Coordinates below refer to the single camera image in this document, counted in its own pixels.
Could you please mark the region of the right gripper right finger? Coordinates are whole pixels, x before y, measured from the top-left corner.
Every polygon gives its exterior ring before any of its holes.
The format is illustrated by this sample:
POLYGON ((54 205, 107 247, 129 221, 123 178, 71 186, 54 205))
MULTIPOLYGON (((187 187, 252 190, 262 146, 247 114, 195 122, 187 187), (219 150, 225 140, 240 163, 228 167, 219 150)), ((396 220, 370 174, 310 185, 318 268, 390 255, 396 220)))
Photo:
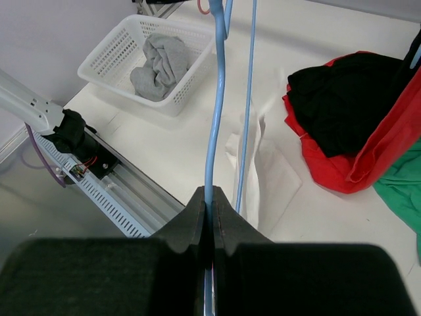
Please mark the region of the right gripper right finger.
POLYGON ((275 243, 213 193, 217 315, 415 315, 395 262, 370 244, 275 243))

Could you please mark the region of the white tank top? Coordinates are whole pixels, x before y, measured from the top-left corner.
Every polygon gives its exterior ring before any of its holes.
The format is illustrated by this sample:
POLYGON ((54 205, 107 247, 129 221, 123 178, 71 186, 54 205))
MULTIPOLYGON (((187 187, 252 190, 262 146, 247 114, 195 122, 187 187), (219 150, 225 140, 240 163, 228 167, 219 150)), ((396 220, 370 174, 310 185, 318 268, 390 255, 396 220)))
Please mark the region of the white tank top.
POLYGON ((269 236, 302 186, 302 180, 280 148, 263 138, 265 127, 264 117, 252 110, 239 214, 269 236))

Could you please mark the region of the pink hanger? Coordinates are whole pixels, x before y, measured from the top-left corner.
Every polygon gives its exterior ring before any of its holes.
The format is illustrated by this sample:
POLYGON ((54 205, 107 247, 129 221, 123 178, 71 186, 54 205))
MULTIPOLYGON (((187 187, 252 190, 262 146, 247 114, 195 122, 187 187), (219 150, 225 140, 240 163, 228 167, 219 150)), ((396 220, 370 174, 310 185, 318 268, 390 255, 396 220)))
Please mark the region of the pink hanger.
POLYGON ((205 0, 197 0, 197 8, 203 15, 208 15, 211 12, 209 6, 205 4, 205 0))

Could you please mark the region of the grey tank top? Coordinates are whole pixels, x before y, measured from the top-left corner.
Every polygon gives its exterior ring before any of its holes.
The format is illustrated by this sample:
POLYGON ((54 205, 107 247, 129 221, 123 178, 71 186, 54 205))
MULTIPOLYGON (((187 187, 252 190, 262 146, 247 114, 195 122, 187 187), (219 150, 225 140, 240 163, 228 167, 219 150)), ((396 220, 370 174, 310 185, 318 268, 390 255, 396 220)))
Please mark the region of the grey tank top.
POLYGON ((180 83, 189 69, 189 49, 178 37, 153 33, 143 44, 143 66, 131 71, 135 94, 159 102, 180 83))

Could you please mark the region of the light blue hanger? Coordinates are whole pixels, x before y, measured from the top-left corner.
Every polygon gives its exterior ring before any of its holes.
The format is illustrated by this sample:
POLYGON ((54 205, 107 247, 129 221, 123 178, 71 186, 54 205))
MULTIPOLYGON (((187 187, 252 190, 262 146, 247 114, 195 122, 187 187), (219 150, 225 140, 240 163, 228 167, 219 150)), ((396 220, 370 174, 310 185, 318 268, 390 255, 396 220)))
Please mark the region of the light blue hanger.
MULTIPOLYGON (((216 57, 217 57, 217 84, 216 84, 216 99, 214 106, 214 113, 212 124, 210 128, 209 142, 207 146, 207 157, 205 162, 205 204, 207 210, 211 209, 213 199, 213 171, 214 160, 216 157, 216 145, 218 140, 218 133, 220 129, 220 121, 222 117, 222 108, 224 104, 224 92, 226 86, 226 54, 225 41, 228 39, 230 33, 230 22, 232 15, 233 2, 227 1, 223 4, 221 1, 209 1, 210 13, 215 21, 215 43, 216 43, 216 57)), ((249 131, 249 121, 251 114, 251 92, 253 85, 253 61, 255 48, 255 34, 257 26, 257 1, 253 1, 252 18, 251 18, 251 34, 249 47, 249 69, 247 77, 247 97, 245 106, 245 120, 243 126, 243 143, 241 146, 241 159, 239 160, 239 176, 237 182, 237 194, 235 200, 235 210, 239 213, 241 207, 241 199, 243 195, 243 183, 245 178, 245 164, 247 154, 247 141, 249 131)))

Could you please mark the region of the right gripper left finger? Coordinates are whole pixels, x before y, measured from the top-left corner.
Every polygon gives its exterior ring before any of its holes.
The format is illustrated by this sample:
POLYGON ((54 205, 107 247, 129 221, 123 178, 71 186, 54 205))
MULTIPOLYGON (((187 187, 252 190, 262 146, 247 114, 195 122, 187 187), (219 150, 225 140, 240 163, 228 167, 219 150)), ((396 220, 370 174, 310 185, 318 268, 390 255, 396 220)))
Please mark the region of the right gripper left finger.
POLYGON ((202 315, 204 189, 148 238, 40 238, 1 270, 2 315, 202 315))

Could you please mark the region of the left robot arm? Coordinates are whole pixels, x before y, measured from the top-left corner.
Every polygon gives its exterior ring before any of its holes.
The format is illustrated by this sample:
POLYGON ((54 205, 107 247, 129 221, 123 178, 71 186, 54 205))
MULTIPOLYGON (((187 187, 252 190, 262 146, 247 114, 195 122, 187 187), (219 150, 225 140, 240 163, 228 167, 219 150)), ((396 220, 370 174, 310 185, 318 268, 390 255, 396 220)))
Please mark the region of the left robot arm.
POLYGON ((78 157, 89 153, 86 122, 79 113, 47 101, 4 71, 1 71, 1 108, 23 120, 59 152, 78 157))

